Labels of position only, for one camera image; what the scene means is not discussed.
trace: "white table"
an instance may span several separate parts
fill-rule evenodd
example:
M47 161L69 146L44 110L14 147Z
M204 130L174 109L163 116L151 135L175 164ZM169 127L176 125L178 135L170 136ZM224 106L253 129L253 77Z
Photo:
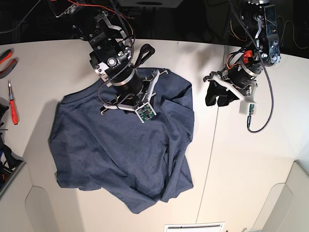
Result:
M192 83L195 131L186 157L194 182L193 189L168 203L158 202L139 215L134 215L104 189L84 192L61 189L58 186L54 176L56 167L47 140L57 102L64 95L82 90L98 79L89 64L91 47L87 42L72 40L13 45L14 56L19 57L20 61L8 77L0 80L0 97L8 98L7 80L10 78L20 122L13 125L10 113L4 117L5 126L9 129L4 136L6 144L16 154L23 155L28 163L33 185L47 190L60 231L161 232L164 224L192 224L196 221L225 221L225 229L229 231L241 231L244 227L249 229L271 186L285 181L296 157L297 152L293 149L300 148L308 141L308 137L303 137L305 128L301 132L294 130L293 126L299 126L299 121L288 121L284 128L281 124L282 119L296 115L293 111L288 111L287 106L294 111L305 111L304 107L295 105L298 102L296 99L305 103L305 87L301 87L301 94L306 96L299 97L299 93L290 99L288 94L297 91L291 77L278 77L274 80L274 120L265 133L251 135L246 131L246 118L238 114L239 102L221 108L219 114L217 106L205 105L208 84L203 83L202 78L211 71L220 69L223 46L137 40L136 53L144 43L152 45L156 53L143 67L168 68ZM0 46L0 52L11 47ZM302 68L298 69L298 75L294 78L297 81L305 78L303 70L309 62L284 56L280 65L268 69L272 80L276 78L275 73L295 72L289 64L294 66L299 61L302 62ZM259 77L258 84L256 99L260 103L259 115L254 117L252 128L261 125L269 112L270 96L263 75ZM308 128L308 122L304 122L304 125ZM279 150L272 147L273 144L281 145Z

